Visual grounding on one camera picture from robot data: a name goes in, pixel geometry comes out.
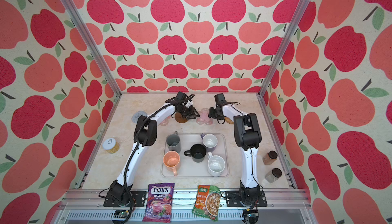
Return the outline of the brown wooden round coaster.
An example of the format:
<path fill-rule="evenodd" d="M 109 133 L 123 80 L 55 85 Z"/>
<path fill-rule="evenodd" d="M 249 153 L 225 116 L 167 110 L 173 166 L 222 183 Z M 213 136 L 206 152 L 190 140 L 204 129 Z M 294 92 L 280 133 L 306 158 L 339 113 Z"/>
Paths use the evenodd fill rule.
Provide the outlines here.
<path fill-rule="evenodd" d="M 175 113 L 175 120 L 176 120 L 176 122 L 181 123 L 181 124 L 189 121 L 187 118 L 184 118 L 183 115 L 178 112 Z"/>

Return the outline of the rattan woven round coaster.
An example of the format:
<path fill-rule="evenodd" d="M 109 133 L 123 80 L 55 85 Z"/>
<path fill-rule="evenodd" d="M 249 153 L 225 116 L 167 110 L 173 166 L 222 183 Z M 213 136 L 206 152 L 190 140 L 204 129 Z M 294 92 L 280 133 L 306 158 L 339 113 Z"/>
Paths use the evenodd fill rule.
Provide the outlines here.
<path fill-rule="evenodd" d="M 225 119 L 225 122 L 226 122 L 226 123 L 231 124 L 231 125 L 234 124 L 233 120 L 230 119 L 229 117 L 224 117 L 224 119 Z"/>

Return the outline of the pink flower coaster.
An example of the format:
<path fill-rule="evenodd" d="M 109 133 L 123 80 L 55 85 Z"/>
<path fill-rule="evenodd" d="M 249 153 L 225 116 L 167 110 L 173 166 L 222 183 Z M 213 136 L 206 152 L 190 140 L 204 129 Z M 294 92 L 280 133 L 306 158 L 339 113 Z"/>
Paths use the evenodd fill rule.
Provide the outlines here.
<path fill-rule="evenodd" d="M 165 118 L 159 125 L 160 126 L 167 126 L 169 124 L 170 116 Z"/>
<path fill-rule="evenodd" d="M 197 118 L 197 124 L 198 125 L 212 125 L 213 124 L 213 119 L 210 118 L 209 115 L 209 109 L 208 108 L 203 108 L 199 111 L 200 116 Z"/>

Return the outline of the grey woven round coaster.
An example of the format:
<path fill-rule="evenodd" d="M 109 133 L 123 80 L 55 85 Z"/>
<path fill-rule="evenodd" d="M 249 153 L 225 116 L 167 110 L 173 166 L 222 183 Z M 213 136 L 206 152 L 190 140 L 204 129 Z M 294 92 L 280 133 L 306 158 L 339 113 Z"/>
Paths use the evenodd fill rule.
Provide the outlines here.
<path fill-rule="evenodd" d="M 132 120 L 133 123 L 137 123 L 137 122 L 138 122 L 138 119 L 139 119 L 141 116 L 147 116 L 147 115 L 148 115 L 148 114 L 147 114 L 145 111 L 138 111 L 138 112 L 136 112 L 136 113 L 134 113 L 134 114 L 132 115 L 131 120 Z"/>

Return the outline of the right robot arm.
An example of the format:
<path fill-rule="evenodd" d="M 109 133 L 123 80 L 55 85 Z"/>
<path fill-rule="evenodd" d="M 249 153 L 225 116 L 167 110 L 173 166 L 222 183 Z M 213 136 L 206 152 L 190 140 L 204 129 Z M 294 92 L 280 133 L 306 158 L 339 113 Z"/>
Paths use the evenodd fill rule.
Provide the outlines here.
<path fill-rule="evenodd" d="M 242 153 L 242 177 L 239 195 L 245 206 L 254 204 L 261 194 L 257 178 L 257 153 L 262 141 L 257 115 L 238 110 L 234 105 L 209 108 L 208 117 L 218 121 L 225 117 L 233 121 L 234 140 Z"/>

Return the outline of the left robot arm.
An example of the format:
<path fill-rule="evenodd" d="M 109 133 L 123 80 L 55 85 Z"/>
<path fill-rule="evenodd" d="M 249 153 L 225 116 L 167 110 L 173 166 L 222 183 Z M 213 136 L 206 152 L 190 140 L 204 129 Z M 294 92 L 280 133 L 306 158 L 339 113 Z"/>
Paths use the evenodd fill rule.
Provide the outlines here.
<path fill-rule="evenodd" d="M 200 115 L 193 106 L 193 102 L 166 102 L 156 112 L 138 118 L 134 131 L 134 144 L 132 152 L 120 175 L 110 185 L 105 197 L 106 204 L 114 206 L 127 206 L 132 202 L 131 188 L 141 159 L 157 139 L 157 128 L 169 116 L 179 113 L 188 120 L 196 119 Z"/>

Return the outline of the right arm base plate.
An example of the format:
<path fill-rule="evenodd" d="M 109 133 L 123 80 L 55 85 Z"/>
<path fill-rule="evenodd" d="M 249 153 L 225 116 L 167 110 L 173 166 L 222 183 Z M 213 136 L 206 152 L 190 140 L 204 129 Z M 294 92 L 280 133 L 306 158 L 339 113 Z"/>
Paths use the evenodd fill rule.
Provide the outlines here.
<path fill-rule="evenodd" d="M 263 191 L 257 188 L 226 191 L 227 207 L 267 207 L 267 200 Z"/>

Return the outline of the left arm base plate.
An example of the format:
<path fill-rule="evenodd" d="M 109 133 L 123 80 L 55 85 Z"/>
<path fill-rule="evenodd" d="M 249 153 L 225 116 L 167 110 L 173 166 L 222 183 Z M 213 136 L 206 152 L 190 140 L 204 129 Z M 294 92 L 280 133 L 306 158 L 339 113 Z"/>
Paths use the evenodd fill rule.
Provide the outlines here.
<path fill-rule="evenodd" d="M 143 207 L 145 205 L 146 202 L 146 191 L 131 191 L 132 194 L 132 198 L 129 198 L 129 196 L 127 195 L 127 193 L 125 193 L 126 195 L 126 203 L 121 203 L 119 200 L 116 200 L 114 197 L 110 196 L 107 197 L 107 200 L 104 200 L 103 206 L 104 207 L 130 207 L 130 206 L 134 206 L 134 207 Z"/>

